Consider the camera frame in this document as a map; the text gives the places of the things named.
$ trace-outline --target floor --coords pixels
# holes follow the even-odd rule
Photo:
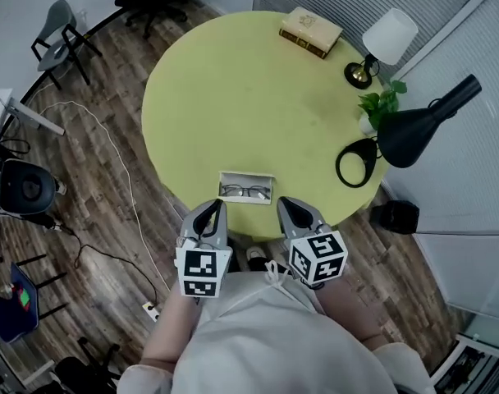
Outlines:
[[[149,40],[141,38],[141,23],[128,28],[123,18],[114,20],[91,38],[103,57],[86,48],[80,52],[91,86],[73,67],[60,80],[62,92],[49,86],[30,103],[41,112],[53,103],[74,100],[109,129],[129,169],[145,241],[169,286],[176,278],[172,256],[186,209],[160,183],[144,146],[140,120],[144,87],[158,59],[186,31],[215,17],[197,3],[189,3],[185,9],[189,20],[184,25],[159,19]],[[22,125],[18,137],[27,139],[32,147],[25,160],[46,167],[68,186],[67,194],[57,197],[53,211],[84,243],[134,261],[153,281],[157,303],[162,306],[167,289],[140,239],[128,176],[105,132],[87,112],[73,105],[57,105],[44,116],[63,126],[66,135]],[[380,190],[374,203],[386,199]],[[39,254],[48,257],[25,266],[35,282],[68,272],[67,277],[40,291],[42,312],[62,302],[69,302],[67,308],[43,320],[30,335],[2,345],[17,373],[27,378],[48,360],[67,355],[83,359],[76,345],[82,336],[94,344],[98,357],[112,343],[121,345],[115,361],[119,369],[136,362],[153,328],[141,307],[146,300],[154,301],[147,281],[129,264],[89,248],[75,268],[79,246],[65,233],[44,231],[13,218],[0,219],[0,223],[0,250],[6,259],[0,263],[0,286],[8,279],[9,261]],[[339,228],[350,251],[345,279],[376,314],[390,340],[408,343],[421,354],[427,368],[434,369],[450,350],[454,335],[464,328],[468,315],[444,304],[413,238],[372,228],[367,211],[346,219]],[[270,255],[283,250],[280,241],[264,248]]]

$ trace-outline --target lamp base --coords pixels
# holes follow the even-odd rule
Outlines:
[[[345,78],[357,89],[367,89],[372,84],[370,72],[357,62],[351,62],[345,67]]]

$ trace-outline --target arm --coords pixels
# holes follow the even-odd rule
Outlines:
[[[342,277],[326,282],[315,294],[326,315],[365,347],[374,351],[388,343],[375,317]]]
[[[191,339],[199,317],[195,298],[182,296],[178,282],[171,289],[157,324],[145,344],[140,364],[173,372]]]

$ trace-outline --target power strip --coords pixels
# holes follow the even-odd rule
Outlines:
[[[148,313],[149,317],[151,317],[154,322],[157,322],[160,313],[155,309],[151,302],[146,302],[142,305],[142,308],[144,308],[145,312]]]

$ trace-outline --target black lamp shade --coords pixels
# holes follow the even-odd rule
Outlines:
[[[413,165],[427,147],[442,122],[455,116],[474,96],[481,85],[468,76],[430,108],[394,112],[382,118],[378,127],[378,147],[394,167]]]

